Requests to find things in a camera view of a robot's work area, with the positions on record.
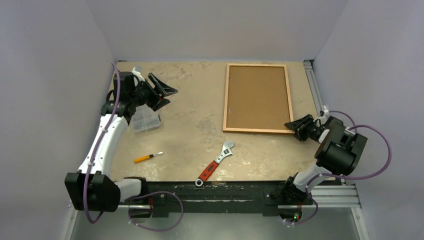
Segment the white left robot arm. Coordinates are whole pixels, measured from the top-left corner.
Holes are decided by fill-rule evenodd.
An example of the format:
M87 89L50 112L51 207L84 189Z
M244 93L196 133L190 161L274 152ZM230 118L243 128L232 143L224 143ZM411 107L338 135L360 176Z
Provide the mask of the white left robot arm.
M122 71L113 76L112 83L113 88L100 110L93 144L78 170L67 173L64 179L73 207L78 211L114 212L128 199L138 205L148 201L149 191L143 177L114 182L109 177L110 168L136 108L145 106L156 112L170 103L168 96L178 93L152 73L144 79L136 71Z

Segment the yellow handled screwdriver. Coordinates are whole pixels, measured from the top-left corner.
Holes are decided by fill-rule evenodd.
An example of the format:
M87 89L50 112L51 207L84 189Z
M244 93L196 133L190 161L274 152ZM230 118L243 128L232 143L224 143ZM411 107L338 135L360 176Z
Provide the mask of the yellow handled screwdriver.
M134 160L133 160L133 162L134 162L135 164L137 164L137 163L141 163L141 162L144 162L144 161L147 161L147 160L149 160L149 159L154 158L156 155L162 155L162 154L163 154L163 152L162 152L162 151L160 151L160 152L157 152L157 153L153 153L153 154L145 155L145 156L142 156L142 157L139 157L139 158L134 159Z

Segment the wooden picture frame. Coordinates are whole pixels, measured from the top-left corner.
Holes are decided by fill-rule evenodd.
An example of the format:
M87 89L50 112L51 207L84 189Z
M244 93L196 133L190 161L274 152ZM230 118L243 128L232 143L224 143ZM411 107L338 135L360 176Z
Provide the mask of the wooden picture frame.
M229 63L222 130L228 133L293 135L294 121L285 64Z

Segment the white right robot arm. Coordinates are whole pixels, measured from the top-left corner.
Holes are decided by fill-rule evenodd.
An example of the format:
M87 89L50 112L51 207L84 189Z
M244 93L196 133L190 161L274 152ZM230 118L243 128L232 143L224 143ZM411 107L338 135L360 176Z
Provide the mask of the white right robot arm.
M349 176L357 167L368 138L349 130L338 118L330 116L325 123L308 114L285 123L294 137L304 142L319 143L315 163L306 170L290 176L267 197L288 204L301 203L311 190L330 177Z

